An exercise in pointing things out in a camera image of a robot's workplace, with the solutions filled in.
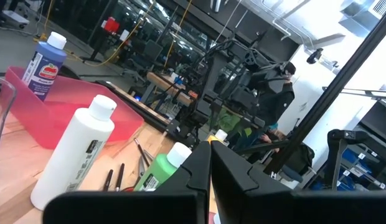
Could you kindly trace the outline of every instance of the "white bottle cap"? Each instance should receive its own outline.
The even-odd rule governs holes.
[[[219,139],[220,141],[224,141],[227,136],[228,136],[228,133],[226,133],[225,131],[223,131],[221,129],[217,131],[217,134],[215,134],[215,137],[217,139]]]
[[[51,32],[46,42],[57,49],[63,50],[64,46],[66,45],[67,39],[56,32]]]
[[[167,154],[167,160],[174,167],[179,168],[181,164],[192,154],[192,151],[184,144],[177,142]]]
[[[94,97],[88,110],[92,117],[101,121],[108,121],[116,107],[116,102],[109,97],[97,95]]]

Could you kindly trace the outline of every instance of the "white wall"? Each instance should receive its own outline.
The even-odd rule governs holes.
[[[301,102],[305,101],[298,97],[304,96],[310,102],[313,102],[315,98],[320,96],[319,89],[331,78],[331,75],[328,75],[326,71],[319,68],[321,67],[320,64],[305,65],[303,62],[305,62],[308,55],[305,55],[302,51],[303,49],[300,49],[292,59],[292,62],[297,67],[297,73],[301,73],[301,75],[293,85],[294,92],[296,93],[296,99],[291,104],[293,107],[289,107],[279,120],[279,126],[284,133],[291,130],[292,127],[288,128],[291,126],[291,123],[295,122],[297,116],[307,113],[307,111],[301,112],[301,114],[297,113],[297,107]],[[346,88],[378,90],[384,84],[385,76],[386,37],[350,80]],[[363,96],[340,94],[337,97],[304,140],[304,143],[315,152],[315,158],[313,159],[314,170],[318,170],[327,160],[327,133],[332,129],[354,129],[364,115],[373,107],[374,103],[374,100]],[[302,187],[309,178],[310,176],[304,179],[300,186]]]

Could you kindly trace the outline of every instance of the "black stand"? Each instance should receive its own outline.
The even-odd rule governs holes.
[[[82,59],[82,63],[85,63],[86,61],[98,62],[98,63],[101,62],[101,60],[95,59],[95,57],[99,53],[99,50],[101,49],[103,43],[105,42],[106,35],[107,35],[106,31],[104,29],[102,29],[100,31],[99,38],[96,41],[95,48],[93,49],[93,53],[91,54],[91,56],[90,57],[80,57],[80,59]]]

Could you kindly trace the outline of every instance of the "red object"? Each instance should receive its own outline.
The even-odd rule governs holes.
[[[28,133],[47,149],[55,149],[78,108],[88,108],[100,94],[117,103],[111,120],[115,129],[109,142],[129,139],[143,124],[143,118],[106,87],[72,78],[57,76],[44,102],[21,81],[24,68],[9,67],[5,79],[17,90],[11,113]]]
[[[120,27],[120,23],[118,23],[113,17],[109,17],[107,19],[104,29],[109,33],[113,33],[113,32],[117,32],[119,27]]]

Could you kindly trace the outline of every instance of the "white paint bottle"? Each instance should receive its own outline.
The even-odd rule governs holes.
[[[31,202],[39,210],[56,196],[77,190],[114,130],[110,116],[117,104],[97,95],[89,108],[79,108],[60,138],[38,183]]]

